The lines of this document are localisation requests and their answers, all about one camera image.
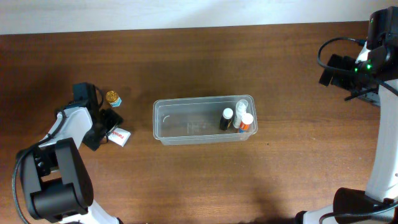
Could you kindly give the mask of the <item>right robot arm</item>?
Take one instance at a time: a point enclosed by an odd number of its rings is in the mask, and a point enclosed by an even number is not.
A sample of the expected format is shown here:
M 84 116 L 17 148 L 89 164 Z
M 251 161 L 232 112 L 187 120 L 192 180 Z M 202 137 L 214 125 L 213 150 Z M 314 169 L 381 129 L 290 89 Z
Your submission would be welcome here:
M 317 61 L 324 69 L 319 82 L 349 91 L 347 100 L 380 107 L 371 176 L 365 190 L 342 187 L 331 205 L 296 214 L 296 224 L 397 223 L 397 7 L 372 13 L 367 38 L 355 42 L 363 48 L 357 58 Z

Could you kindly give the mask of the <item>white Panadol box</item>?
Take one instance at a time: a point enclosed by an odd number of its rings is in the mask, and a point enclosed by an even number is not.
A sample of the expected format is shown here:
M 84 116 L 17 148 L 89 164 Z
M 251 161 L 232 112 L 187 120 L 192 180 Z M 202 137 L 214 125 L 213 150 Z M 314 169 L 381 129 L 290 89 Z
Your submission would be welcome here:
M 115 128 L 108 134 L 108 139 L 121 147 L 127 143 L 131 133 L 121 128 Z

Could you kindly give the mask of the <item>white clear-capped bottle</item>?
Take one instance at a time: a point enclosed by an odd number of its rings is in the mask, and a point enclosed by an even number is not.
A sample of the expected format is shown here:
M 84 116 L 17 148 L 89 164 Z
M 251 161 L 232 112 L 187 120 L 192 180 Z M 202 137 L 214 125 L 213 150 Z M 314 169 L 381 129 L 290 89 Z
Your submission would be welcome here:
M 246 113 L 249 103 L 247 100 L 239 100 L 236 103 L 235 114 L 233 118 L 233 126 L 238 129 L 241 124 L 242 115 Z

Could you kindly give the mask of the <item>orange tube white cap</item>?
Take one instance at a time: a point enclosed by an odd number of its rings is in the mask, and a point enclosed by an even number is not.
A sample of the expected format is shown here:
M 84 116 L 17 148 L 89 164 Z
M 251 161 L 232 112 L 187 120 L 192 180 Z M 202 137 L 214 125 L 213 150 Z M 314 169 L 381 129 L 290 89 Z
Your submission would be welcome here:
M 248 131 L 254 121 L 254 116 L 250 113 L 244 113 L 241 117 L 241 123 L 238 128 L 239 133 L 245 133 Z

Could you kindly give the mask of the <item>black bottle white cap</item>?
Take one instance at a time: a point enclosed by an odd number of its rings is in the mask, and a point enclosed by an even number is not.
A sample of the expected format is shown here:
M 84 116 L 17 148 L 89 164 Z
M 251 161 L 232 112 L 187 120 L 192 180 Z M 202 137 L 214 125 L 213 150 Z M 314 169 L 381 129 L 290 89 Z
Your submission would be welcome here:
M 227 131 L 231 125 L 234 111 L 231 108 L 225 108 L 220 119 L 220 129 Z

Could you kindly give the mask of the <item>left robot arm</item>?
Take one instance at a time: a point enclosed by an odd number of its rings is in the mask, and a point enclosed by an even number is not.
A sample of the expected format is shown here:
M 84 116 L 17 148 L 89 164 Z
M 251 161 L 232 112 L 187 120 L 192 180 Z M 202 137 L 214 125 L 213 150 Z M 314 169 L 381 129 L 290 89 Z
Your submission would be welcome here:
M 39 142 L 18 152 L 12 173 L 17 214 L 26 223 L 17 198 L 21 182 L 26 209 L 35 220 L 50 223 L 120 224 L 94 199 L 93 184 L 80 156 L 82 144 L 92 151 L 108 142 L 123 119 L 103 109 L 104 93 L 94 84 L 73 86 L 73 99 L 55 110 L 56 121 Z

